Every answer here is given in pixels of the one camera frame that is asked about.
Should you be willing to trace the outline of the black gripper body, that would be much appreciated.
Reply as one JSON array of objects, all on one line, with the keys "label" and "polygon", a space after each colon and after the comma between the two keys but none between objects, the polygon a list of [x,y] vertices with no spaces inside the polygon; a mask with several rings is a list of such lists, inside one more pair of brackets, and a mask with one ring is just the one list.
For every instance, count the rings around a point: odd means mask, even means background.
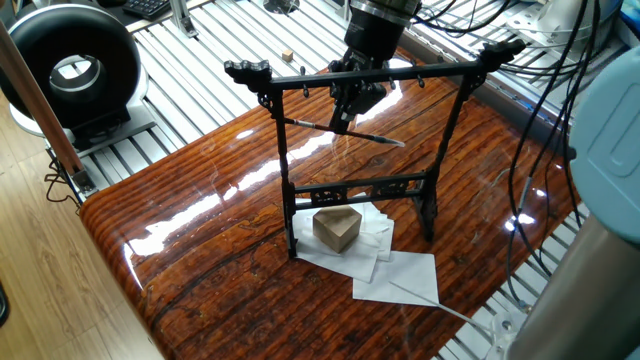
[{"label": "black gripper body", "polygon": [[360,66],[381,67],[391,59],[404,29],[421,8],[420,0],[352,0],[344,36],[343,59]]}]

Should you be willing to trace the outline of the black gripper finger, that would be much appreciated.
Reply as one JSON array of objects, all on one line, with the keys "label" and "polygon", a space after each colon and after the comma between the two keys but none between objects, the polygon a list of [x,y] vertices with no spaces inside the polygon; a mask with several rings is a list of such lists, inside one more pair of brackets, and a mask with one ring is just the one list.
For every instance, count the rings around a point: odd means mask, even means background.
[{"label": "black gripper finger", "polygon": [[364,115],[387,95],[386,88],[380,83],[367,83],[360,80],[345,87],[344,121],[349,123],[356,115]]},{"label": "black gripper finger", "polygon": [[353,82],[330,86],[329,95],[334,99],[333,115],[329,123],[331,129],[337,132],[349,129],[351,122],[356,117],[349,110],[356,90],[357,86]]}]

